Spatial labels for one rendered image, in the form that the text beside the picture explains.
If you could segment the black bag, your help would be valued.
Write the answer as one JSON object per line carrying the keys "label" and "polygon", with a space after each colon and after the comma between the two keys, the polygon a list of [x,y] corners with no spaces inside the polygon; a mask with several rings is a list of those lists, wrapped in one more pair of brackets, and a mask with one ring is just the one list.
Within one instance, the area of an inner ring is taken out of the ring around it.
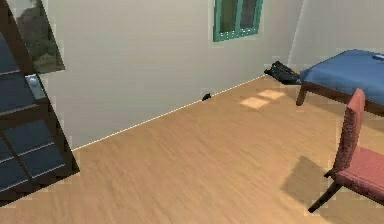
{"label": "black bag", "polygon": [[295,73],[291,68],[287,67],[280,61],[272,64],[270,69],[264,71],[265,74],[273,77],[284,85],[300,85],[300,76]]}

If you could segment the teal framed window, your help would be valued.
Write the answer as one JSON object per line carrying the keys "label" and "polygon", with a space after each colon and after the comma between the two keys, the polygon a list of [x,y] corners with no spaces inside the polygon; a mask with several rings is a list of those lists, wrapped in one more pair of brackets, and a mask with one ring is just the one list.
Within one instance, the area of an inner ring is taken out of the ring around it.
{"label": "teal framed window", "polygon": [[213,41],[257,34],[262,5],[263,0],[215,0]]}

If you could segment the small silver object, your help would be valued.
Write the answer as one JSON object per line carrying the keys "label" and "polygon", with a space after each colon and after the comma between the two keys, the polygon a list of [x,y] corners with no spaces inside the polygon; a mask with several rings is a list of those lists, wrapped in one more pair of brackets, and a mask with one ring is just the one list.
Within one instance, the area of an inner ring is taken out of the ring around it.
{"label": "small silver object", "polygon": [[42,84],[40,82],[39,77],[36,74],[28,75],[26,77],[29,88],[33,94],[33,96],[39,100],[46,97],[46,94],[42,88]]}

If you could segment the dark blue chest of drawers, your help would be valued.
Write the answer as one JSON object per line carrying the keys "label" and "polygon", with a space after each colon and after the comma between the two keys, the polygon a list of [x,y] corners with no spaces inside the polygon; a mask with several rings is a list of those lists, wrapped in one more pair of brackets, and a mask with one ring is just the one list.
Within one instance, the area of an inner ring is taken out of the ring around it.
{"label": "dark blue chest of drawers", "polygon": [[27,83],[38,72],[6,0],[0,0],[0,207],[79,172],[47,96]]}

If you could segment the framed landscape picture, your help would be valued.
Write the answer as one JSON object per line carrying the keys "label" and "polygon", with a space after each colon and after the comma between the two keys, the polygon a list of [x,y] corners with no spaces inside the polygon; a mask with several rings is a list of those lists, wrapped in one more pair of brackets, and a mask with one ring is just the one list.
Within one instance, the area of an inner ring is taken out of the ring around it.
{"label": "framed landscape picture", "polygon": [[65,69],[59,46],[44,8],[45,0],[6,0],[38,73]]}

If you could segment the pink upholstered chair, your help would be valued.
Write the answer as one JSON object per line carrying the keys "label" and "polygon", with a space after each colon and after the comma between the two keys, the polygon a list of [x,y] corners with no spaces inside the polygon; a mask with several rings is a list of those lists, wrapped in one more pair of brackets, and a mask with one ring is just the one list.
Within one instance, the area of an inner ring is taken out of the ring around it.
{"label": "pink upholstered chair", "polygon": [[357,88],[347,104],[339,147],[333,167],[324,174],[334,182],[313,203],[313,213],[341,187],[384,205],[384,155],[358,145],[365,107],[365,94]]}

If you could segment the blue bed with wooden frame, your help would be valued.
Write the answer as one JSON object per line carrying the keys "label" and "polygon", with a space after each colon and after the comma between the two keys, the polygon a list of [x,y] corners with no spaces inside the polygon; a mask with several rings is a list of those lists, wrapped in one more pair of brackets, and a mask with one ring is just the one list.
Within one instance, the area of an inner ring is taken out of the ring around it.
{"label": "blue bed with wooden frame", "polygon": [[312,92],[347,104],[356,88],[365,93],[365,110],[384,117],[384,61],[366,50],[346,50],[300,73],[301,88],[296,105]]}

